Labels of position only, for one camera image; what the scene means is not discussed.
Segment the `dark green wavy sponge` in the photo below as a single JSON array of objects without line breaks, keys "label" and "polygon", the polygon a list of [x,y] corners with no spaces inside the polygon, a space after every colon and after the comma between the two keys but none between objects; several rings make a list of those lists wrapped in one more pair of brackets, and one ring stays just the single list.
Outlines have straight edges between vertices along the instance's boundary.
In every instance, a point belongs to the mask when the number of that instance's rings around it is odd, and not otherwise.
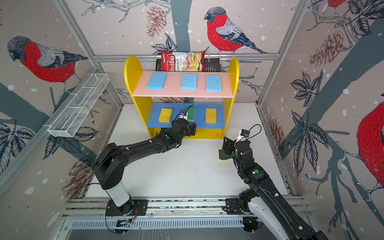
[{"label": "dark green wavy sponge", "polygon": [[219,150],[219,160],[220,161],[232,160],[232,155],[226,154],[223,150]]}]

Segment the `yellow sponge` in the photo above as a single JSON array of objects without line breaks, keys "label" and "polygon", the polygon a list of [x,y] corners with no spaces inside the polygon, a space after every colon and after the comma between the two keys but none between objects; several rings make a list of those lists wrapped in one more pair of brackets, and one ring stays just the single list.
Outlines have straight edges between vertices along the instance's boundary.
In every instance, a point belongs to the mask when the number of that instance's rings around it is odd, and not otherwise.
[{"label": "yellow sponge", "polygon": [[217,109],[216,108],[206,108],[206,124],[216,124],[217,123]]},{"label": "yellow sponge", "polygon": [[173,109],[162,108],[158,117],[159,123],[170,123],[173,114]]}]

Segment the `light blue sponge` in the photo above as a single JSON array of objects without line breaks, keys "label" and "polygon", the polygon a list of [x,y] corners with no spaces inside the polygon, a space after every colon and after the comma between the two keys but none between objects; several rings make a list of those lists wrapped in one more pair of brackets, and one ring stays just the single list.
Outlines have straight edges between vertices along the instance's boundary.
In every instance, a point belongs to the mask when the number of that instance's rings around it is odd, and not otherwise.
[{"label": "light blue sponge", "polygon": [[162,90],[167,78],[167,73],[152,73],[151,78],[147,84],[149,90]]},{"label": "light blue sponge", "polygon": [[220,75],[207,75],[206,76],[206,91],[207,92],[221,92],[222,82]]},{"label": "light blue sponge", "polygon": [[196,90],[197,89],[197,74],[183,74],[181,89],[182,90]]}]

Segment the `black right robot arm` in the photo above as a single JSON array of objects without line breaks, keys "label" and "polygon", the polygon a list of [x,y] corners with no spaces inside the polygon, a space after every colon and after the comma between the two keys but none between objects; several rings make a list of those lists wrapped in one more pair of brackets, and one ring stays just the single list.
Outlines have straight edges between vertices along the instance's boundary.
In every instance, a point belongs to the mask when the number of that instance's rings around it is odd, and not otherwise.
[{"label": "black right robot arm", "polygon": [[278,240],[326,240],[327,236],[308,225],[280,194],[267,172],[255,162],[250,143],[225,137],[222,147],[249,186],[239,194],[241,211],[258,217]]}]

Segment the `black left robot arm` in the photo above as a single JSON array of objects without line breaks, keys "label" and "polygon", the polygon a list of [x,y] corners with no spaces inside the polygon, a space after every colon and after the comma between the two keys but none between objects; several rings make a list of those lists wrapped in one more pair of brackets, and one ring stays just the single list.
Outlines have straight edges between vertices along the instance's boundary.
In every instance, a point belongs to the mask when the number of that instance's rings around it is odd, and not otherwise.
[{"label": "black left robot arm", "polygon": [[177,149],[185,137],[196,134],[196,128],[196,123],[190,124],[181,118],[172,121],[171,128],[149,140],[120,146],[108,144],[94,162],[92,170],[116,207],[129,206],[132,199],[122,182],[126,166],[142,158]]}]

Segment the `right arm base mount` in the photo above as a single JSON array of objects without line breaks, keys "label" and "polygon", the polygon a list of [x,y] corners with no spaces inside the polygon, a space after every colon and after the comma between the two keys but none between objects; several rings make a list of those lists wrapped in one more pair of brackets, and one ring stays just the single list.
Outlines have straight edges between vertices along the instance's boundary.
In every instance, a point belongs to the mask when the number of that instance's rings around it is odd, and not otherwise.
[{"label": "right arm base mount", "polygon": [[226,203],[222,210],[228,215],[250,215],[252,212],[249,209],[248,203],[256,196],[257,194],[254,190],[245,190],[239,194],[238,198],[225,199]]}]

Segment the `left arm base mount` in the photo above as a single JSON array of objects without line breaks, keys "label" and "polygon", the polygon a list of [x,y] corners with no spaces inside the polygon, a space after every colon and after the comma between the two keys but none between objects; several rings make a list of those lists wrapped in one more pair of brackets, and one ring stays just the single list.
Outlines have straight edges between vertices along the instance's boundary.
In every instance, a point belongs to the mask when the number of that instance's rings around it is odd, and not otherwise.
[{"label": "left arm base mount", "polygon": [[106,207],[106,217],[145,216],[148,208],[148,200],[132,199],[120,207],[110,198]]}]

